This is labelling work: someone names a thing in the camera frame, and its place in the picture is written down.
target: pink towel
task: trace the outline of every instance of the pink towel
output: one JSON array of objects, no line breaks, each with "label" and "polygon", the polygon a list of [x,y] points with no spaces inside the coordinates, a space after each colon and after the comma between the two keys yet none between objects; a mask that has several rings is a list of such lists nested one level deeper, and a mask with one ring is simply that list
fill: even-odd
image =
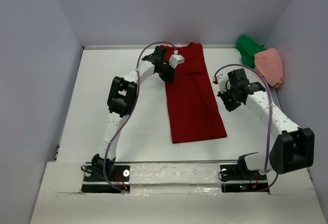
[{"label": "pink towel", "polygon": [[282,59],[275,48],[254,55],[255,68],[263,75],[270,86],[280,87],[283,83]]}]

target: green towel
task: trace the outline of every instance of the green towel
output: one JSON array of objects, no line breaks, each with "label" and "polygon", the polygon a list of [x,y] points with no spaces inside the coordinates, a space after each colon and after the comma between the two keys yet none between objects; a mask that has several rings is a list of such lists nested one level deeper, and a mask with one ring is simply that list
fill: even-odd
[{"label": "green towel", "polygon": [[236,43],[236,48],[240,51],[241,62],[251,68],[255,68],[254,55],[260,51],[265,51],[265,48],[246,35],[239,37]]}]

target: red garment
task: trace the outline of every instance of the red garment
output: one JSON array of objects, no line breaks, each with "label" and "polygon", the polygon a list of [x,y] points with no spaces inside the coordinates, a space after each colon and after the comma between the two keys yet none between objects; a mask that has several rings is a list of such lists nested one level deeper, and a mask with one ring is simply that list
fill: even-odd
[{"label": "red garment", "polygon": [[[174,50],[172,47],[164,47],[168,49],[168,60]],[[165,85],[172,142],[175,144],[226,137],[202,45],[190,43],[177,49],[185,60],[177,67],[174,82]]]}]

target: gray wall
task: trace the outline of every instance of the gray wall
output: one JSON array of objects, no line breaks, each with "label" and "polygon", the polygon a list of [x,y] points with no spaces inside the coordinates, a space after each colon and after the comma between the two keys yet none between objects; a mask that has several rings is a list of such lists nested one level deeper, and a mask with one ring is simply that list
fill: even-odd
[{"label": "gray wall", "polygon": [[81,55],[57,0],[0,0],[0,223],[29,223]]},{"label": "gray wall", "polygon": [[58,0],[82,45],[266,43],[290,0]]},{"label": "gray wall", "polygon": [[292,0],[268,47],[284,60],[285,83],[278,89],[284,112],[316,136],[311,167],[314,186],[328,219],[328,0]]}]

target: folded clothing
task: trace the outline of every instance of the folded clothing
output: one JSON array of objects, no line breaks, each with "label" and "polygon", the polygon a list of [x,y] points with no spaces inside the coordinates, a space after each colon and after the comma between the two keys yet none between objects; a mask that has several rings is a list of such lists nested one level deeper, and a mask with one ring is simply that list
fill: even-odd
[{"label": "folded clothing", "polygon": [[[168,60],[174,50],[164,47],[168,49]],[[177,50],[178,54],[184,56],[184,63],[178,66],[173,83],[165,85],[172,142],[176,144],[226,137],[202,45],[190,43]]]},{"label": "folded clothing", "polygon": [[241,62],[251,68],[255,68],[254,55],[265,50],[263,46],[247,35],[242,35],[238,38],[236,48],[240,51]]},{"label": "folded clothing", "polygon": [[282,59],[275,48],[256,53],[255,68],[270,86],[278,88],[283,83]]}]

